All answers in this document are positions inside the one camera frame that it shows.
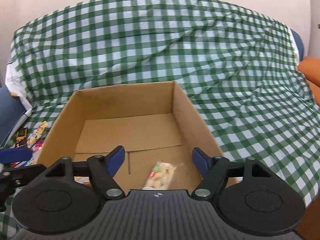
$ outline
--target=round black disc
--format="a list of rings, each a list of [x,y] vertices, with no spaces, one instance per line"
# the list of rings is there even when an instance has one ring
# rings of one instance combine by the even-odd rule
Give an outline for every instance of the round black disc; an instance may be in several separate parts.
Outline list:
[[[226,188],[218,200],[222,218],[234,228],[259,236],[291,231],[303,217],[301,197],[269,178],[255,178]]]
[[[74,181],[46,178],[14,198],[16,221],[38,234],[57,234],[79,228],[98,213],[100,200],[92,189]]]

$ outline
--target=red label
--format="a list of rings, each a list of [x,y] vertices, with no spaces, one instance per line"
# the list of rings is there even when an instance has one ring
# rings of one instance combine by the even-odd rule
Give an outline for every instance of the red label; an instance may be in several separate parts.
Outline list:
[[[151,173],[150,173],[150,175],[149,175],[149,178],[153,178],[154,176],[155,176],[155,172],[154,171],[152,171]]]

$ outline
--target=candy wrapper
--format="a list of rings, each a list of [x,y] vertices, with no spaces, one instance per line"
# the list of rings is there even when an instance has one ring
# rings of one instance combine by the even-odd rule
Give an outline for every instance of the candy wrapper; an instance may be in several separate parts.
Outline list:
[[[171,163],[157,162],[142,189],[166,190],[169,188],[176,166]]]
[[[15,148],[25,146],[27,144],[28,128],[22,128],[16,133]]]
[[[74,177],[75,182],[91,187],[89,177]]]
[[[11,163],[11,166],[14,168],[18,168],[18,167],[25,167],[25,166],[29,166],[29,165],[34,165],[37,162],[37,159],[41,153],[42,147],[44,144],[44,140],[41,141],[37,141],[33,147],[31,148],[32,150],[32,157],[30,160],[28,161],[23,161],[23,162],[17,162],[17,163]]]
[[[44,129],[48,126],[48,123],[46,121],[42,122],[37,128],[35,128],[30,135],[28,141],[27,141],[27,146],[28,148],[31,148],[37,140],[41,137]]]

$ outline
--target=cardboard flap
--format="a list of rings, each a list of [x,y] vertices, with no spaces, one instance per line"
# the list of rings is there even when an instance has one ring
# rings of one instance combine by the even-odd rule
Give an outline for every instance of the cardboard flap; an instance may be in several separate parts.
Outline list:
[[[173,82],[115,85],[78,91],[88,120],[171,112]]]
[[[199,147],[210,157],[223,156],[208,126],[177,83],[175,83],[173,93],[172,112],[189,145],[189,152],[191,153],[194,147]]]
[[[171,113],[86,120],[76,153],[109,153],[118,145],[132,152],[178,146],[182,140]]]
[[[37,163],[49,167],[63,156],[72,158],[83,124],[81,101],[78,94],[73,93],[50,129]]]

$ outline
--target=black mount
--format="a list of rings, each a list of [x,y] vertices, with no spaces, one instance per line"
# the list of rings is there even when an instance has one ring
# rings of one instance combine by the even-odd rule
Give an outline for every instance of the black mount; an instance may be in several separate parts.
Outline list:
[[[124,148],[119,146],[107,156],[96,155],[86,162],[62,157],[48,169],[42,165],[7,169],[0,175],[0,200],[4,204],[15,187],[28,184],[12,203],[23,228],[41,235],[76,230],[94,220],[107,203],[131,201],[130,193],[126,196],[113,180],[123,160]],[[231,163],[195,148],[193,162],[204,179],[189,198],[210,203],[210,212],[233,228],[255,236],[277,236],[292,231],[302,219],[305,205],[300,195],[255,158]],[[75,182],[74,176],[89,177],[93,190]],[[243,180],[225,188],[232,177]],[[174,197],[179,192],[164,194]],[[150,195],[150,191],[141,194]]]

